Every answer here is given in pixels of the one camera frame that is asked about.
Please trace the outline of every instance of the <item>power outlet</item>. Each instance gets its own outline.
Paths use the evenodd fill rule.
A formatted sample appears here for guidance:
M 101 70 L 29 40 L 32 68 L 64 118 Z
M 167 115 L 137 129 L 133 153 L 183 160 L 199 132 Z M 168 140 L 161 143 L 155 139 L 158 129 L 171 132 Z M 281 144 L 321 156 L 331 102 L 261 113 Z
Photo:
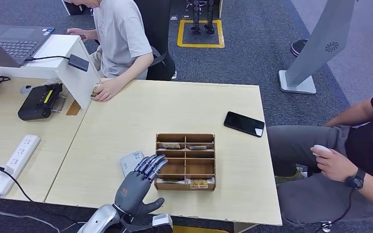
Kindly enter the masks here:
M 17 179 L 28 162 L 29 158 L 35 151 L 40 142 L 40 138 L 36 135 L 26 135 L 18 148 L 14 151 L 11 158 L 6 165 L 13 169 L 13 174 L 9 172 L 15 179 Z M 5 173 L 0 173 L 0 195 L 3 197 L 8 194 L 14 185 L 14 181 Z

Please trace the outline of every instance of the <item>white mouse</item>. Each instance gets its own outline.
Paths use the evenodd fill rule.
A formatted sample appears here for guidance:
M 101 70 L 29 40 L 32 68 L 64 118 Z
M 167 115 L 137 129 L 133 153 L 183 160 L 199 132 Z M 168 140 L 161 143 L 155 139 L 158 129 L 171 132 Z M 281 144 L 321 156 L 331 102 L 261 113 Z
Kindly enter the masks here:
M 319 150 L 323 150 L 323 151 L 327 151 L 327 152 L 331 152 L 331 153 L 332 153 L 332 151 L 330 151 L 330 149 L 328 149 L 328 148 L 325 147 L 325 146 L 314 145 L 314 148 L 317 148 L 317 149 L 319 149 Z

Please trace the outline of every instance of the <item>smartphone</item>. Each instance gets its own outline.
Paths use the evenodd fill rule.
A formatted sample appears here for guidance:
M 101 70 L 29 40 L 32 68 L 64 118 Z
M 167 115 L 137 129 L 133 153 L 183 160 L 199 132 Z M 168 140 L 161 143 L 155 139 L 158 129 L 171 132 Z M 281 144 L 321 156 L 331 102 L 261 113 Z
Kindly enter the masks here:
M 224 126 L 255 137 L 261 137 L 264 132 L 265 123 L 238 113 L 228 112 Z

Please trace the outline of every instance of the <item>person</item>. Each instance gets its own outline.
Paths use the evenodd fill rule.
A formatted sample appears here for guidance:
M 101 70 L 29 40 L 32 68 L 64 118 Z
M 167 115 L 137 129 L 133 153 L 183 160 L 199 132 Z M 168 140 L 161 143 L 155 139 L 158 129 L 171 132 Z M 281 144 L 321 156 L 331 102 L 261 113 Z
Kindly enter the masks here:
M 102 76 L 113 79 L 101 82 L 94 100 L 110 100 L 131 80 L 146 79 L 153 54 L 141 13 L 133 0 L 65 1 L 94 8 L 96 29 L 67 30 L 67 34 L 79 35 L 83 41 L 99 40 L 101 44 L 90 58 Z
M 267 133 L 283 222 L 299 226 L 341 217 L 351 193 L 344 182 L 358 168 L 365 174 L 363 187 L 351 193 L 351 208 L 342 220 L 373 218 L 373 98 L 323 127 L 272 126 Z M 296 164 L 321 172 L 305 178 Z

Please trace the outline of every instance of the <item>yellow tape square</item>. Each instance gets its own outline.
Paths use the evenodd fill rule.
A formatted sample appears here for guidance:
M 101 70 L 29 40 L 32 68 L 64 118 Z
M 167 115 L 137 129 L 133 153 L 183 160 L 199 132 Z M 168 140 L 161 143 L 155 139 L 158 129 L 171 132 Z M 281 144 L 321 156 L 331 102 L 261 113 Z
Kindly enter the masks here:
M 179 31 L 178 31 L 178 40 L 177 45 L 179 47 L 188 47 L 188 48 L 221 48 L 225 47 L 224 35 L 222 33 L 222 23 L 220 19 L 212 21 L 217 25 L 218 32 L 218 44 L 184 44 L 184 27 L 186 23 L 193 23 L 193 20 L 181 19 L 179 21 Z M 206 20 L 200 20 L 200 23 L 206 23 Z

